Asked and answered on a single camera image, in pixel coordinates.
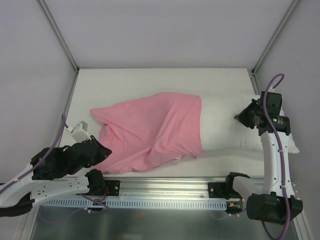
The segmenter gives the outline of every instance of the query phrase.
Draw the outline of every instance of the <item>pink cloth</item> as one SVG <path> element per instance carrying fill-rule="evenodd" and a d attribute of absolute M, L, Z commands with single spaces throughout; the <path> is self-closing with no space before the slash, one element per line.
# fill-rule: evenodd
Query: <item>pink cloth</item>
<path fill-rule="evenodd" d="M 90 110 L 104 126 L 99 142 L 112 154 L 96 165 L 103 173 L 142 172 L 202 152 L 197 95 L 163 92 Z"/>

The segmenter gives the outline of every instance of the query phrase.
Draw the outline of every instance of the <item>gray wall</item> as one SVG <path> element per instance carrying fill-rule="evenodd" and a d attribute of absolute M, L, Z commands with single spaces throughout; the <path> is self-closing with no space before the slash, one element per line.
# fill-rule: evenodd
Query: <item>gray wall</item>
<path fill-rule="evenodd" d="M 320 1 L 303 0 L 292 15 L 271 53 L 258 71 L 264 89 L 277 73 L 285 79 L 277 88 L 292 134 L 301 153 L 289 156 L 292 181 L 315 239 L 320 239 Z"/>
<path fill-rule="evenodd" d="M 51 145 L 74 71 L 35 0 L 0 1 L 0 183 Z M 20 218 L 0 218 L 13 239 Z"/>
<path fill-rule="evenodd" d="M 47 0 L 80 67 L 253 68 L 292 0 Z"/>

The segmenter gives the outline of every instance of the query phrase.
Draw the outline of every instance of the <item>wrinkled cloth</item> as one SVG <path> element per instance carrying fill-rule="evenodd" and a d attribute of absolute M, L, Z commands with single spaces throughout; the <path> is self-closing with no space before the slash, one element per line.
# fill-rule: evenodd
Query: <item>wrinkled cloth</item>
<path fill-rule="evenodd" d="M 95 166 L 103 173 L 142 172 L 203 152 L 202 102 L 197 95 L 162 92 L 91 109 L 101 123 L 99 142 L 112 154 Z"/>

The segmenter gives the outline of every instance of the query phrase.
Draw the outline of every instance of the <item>white fabric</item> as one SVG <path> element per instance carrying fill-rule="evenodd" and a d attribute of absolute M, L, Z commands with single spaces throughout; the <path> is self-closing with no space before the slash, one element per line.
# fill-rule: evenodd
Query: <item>white fabric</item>
<path fill-rule="evenodd" d="M 237 148 L 263 151 L 258 129 L 250 129 L 234 119 L 259 95 L 233 97 L 201 97 L 200 138 L 203 150 Z M 290 134 L 288 151 L 297 154 L 299 149 Z"/>

